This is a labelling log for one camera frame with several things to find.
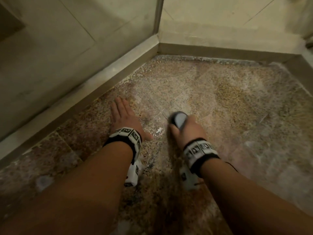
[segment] person's left arm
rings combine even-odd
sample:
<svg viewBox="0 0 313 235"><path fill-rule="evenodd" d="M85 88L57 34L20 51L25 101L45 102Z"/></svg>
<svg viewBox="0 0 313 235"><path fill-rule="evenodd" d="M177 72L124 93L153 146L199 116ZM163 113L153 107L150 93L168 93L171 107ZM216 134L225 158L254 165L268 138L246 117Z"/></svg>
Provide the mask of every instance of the person's left arm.
<svg viewBox="0 0 313 235"><path fill-rule="evenodd" d="M111 106L111 133L131 127L142 140L145 133L126 100ZM1 234L109 234L118 212L119 199L133 159L131 147L112 142L43 191L27 207L8 219Z"/></svg>

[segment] wristband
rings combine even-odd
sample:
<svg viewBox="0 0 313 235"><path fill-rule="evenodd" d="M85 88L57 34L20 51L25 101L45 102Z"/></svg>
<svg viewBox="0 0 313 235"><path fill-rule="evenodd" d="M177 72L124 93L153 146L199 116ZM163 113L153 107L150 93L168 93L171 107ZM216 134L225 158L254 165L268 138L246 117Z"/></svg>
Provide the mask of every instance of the wristband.
<svg viewBox="0 0 313 235"><path fill-rule="evenodd" d="M123 127L117 129L113 134L111 134L103 146L106 146L112 142L127 143L133 150L133 160L131 161L131 164L134 165L135 161L139 156L141 141L142 141L141 135L136 130L129 127Z"/></svg>
<svg viewBox="0 0 313 235"><path fill-rule="evenodd" d="M200 178L202 178L200 168L205 161L211 158L220 159L217 151L204 138L196 138L190 141L183 151L188 160L188 167L191 173L195 173Z"/></svg>

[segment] person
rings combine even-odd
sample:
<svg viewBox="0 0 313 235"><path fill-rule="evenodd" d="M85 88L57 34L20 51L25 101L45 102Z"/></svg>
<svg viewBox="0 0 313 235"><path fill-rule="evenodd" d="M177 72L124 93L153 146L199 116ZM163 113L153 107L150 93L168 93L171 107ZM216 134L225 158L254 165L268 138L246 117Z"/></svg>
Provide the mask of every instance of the person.
<svg viewBox="0 0 313 235"><path fill-rule="evenodd" d="M126 100L116 98L111 113L111 135L127 127L135 129L142 141L152 140ZM182 131L169 127L182 150L198 138L207 138L194 116L187 118ZM109 234L135 154L129 142L111 141L5 221L0 233ZM234 234L313 234L312 217L242 176L218 156L203 160L196 172Z"/></svg>

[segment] hand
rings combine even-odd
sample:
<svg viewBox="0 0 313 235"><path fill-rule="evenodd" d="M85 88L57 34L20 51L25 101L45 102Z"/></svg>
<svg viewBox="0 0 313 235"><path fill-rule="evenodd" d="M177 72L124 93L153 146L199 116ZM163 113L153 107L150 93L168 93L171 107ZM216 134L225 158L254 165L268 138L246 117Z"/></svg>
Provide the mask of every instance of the hand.
<svg viewBox="0 0 313 235"><path fill-rule="evenodd" d="M152 134L143 131L141 123L135 116L133 110L129 106L129 103L125 99L120 97L115 98L115 102L111 104L111 132L114 133L115 130L122 127L130 127L136 130L142 138L142 141L150 141L153 139Z"/></svg>
<svg viewBox="0 0 313 235"><path fill-rule="evenodd" d="M185 126L180 131L175 125L169 125L171 132L176 139L178 147L183 150L187 143L196 138L204 138L207 140L207 134L200 124L196 122L194 115L188 116Z"/></svg>

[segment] metal frame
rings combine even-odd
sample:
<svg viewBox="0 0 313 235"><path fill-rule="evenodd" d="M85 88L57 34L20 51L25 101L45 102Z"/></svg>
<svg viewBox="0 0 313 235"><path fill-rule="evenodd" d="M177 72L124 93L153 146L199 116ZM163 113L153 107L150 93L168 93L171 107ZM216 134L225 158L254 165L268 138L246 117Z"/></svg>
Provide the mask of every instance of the metal frame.
<svg viewBox="0 0 313 235"><path fill-rule="evenodd" d="M156 12L155 12L155 17L154 17L153 34L157 34L159 32L163 3L164 3L164 0L157 0L157 5L156 5L157 7L156 7Z"/></svg>

